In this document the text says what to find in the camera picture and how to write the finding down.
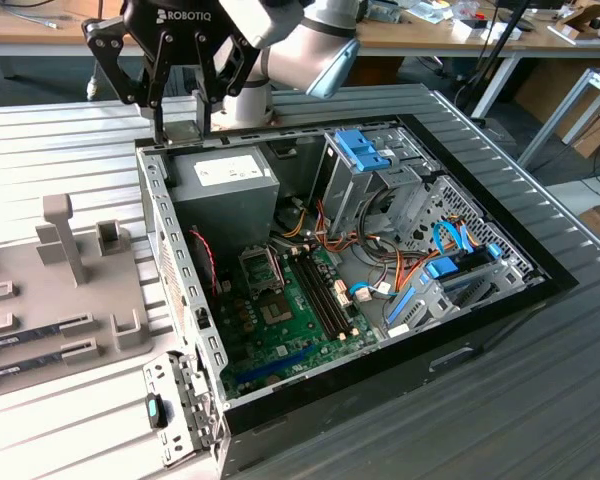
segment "metal bracket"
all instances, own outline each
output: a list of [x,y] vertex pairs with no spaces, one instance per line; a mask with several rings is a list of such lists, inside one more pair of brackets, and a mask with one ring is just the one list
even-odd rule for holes
[[167,352],[143,368],[147,414],[166,467],[210,450],[224,431],[204,371],[194,355]]

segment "gray carpet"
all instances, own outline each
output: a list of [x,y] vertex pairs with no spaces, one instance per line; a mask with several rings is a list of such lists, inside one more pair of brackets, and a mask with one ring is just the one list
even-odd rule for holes
[[[136,76],[141,60],[122,57],[120,63],[131,76]],[[90,57],[13,57],[12,64],[18,75],[15,79],[5,80],[0,72],[0,106],[81,102],[86,98],[87,82],[93,72],[93,59]],[[455,92],[450,88],[450,80],[436,76],[426,65],[415,58],[408,59],[401,69],[399,81],[424,83],[453,100]],[[167,96],[185,94],[181,70],[172,72],[165,93]],[[108,82],[101,79],[97,99],[115,98]],[[524,150],[541,127],[540,122],[513,102],[496,103],[489,117],[499,122],[515,139],[517,146],[514,151],[508,149],[514,156]],[[565,150],[564,144],[556,136],[547,142],[530,169],[533,171],[534,166],[557,154],[559,158],[535,172],[543,184],[563,183],[591,174],[592,161],[571,148]]]

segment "blue clip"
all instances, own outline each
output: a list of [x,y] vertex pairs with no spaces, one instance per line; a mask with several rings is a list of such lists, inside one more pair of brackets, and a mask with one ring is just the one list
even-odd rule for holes
[[380,156],[373,143],[359,130],[342,130],[336,132],[335,137],[361,172],[382,170],[391,166],[391,161]]
[[487,251],[493,258],[498,258],[500,255],[502,255],[502,249],[495,243],[490,243],[487,245]]
[[458,267],[449,257],[435,258],[427,264],[426,268],[432,278],[438,278],[458,271]]

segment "robotic arm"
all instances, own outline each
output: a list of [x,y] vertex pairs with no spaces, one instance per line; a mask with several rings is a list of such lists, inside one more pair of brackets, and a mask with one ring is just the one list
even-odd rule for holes
[[[226,95],[237,96],[251,72],[260,48],[280,41],[303,18],[313,0],[125,0],[121,16],[87,20],[82,29],[88,47],[120,100],[149,109],[154,140],[164,143],[162,97],[174,65],[195,65],[198,98],[208,104]],[[139,80],[118,65],[129,34],[144,52]],[[231,44],[224,66],[216,69],[214,55]],[[203,134],[209,125],[203,126]]]

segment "aluminum extrusion table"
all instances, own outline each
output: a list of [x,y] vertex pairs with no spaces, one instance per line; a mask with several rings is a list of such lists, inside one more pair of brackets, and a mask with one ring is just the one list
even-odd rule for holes
[[[540,151],[540,149],[547,142],[551,134],[554,132],[556,127],[564,119],[564,117],[575,107],[578,100],[587,92],[591,87],[597,88],[600,91],[600,69],[588,68],[580,77],[578,82],[569,91],[564,100],[560,102],[556,111],[551,114],[547,122],[540,129],[534,139],[531,141],[529,146],[522,152],[518,159],[518,164],[521,167],[526,167],[533,157]],[[580,118],[573,124],[573,127],[567,132],[562,141],[569,145],[580,133],[580,131],[587,125],[593,115],[598,113],[600,110],[600,93],[596,99],[591,102],[591,105],[585,110]]]
[[[502,344],[238,477],[567,478],[600,475],[600,242],[444,97],[422,86],[343,89],[328,102],[276,92],[298,124],[412,113],[580,282]],[[170,99],[166,120],[193,117]],[[26,240],[44,192],[74,198],[72,228],[118,218],[134,236],[153,352],[0,397],[0,478],[214,479],[166,472],[146,418],[141,365],[176,347],[142,222],[133,139],[117,102],[0,108],[0,244]]]

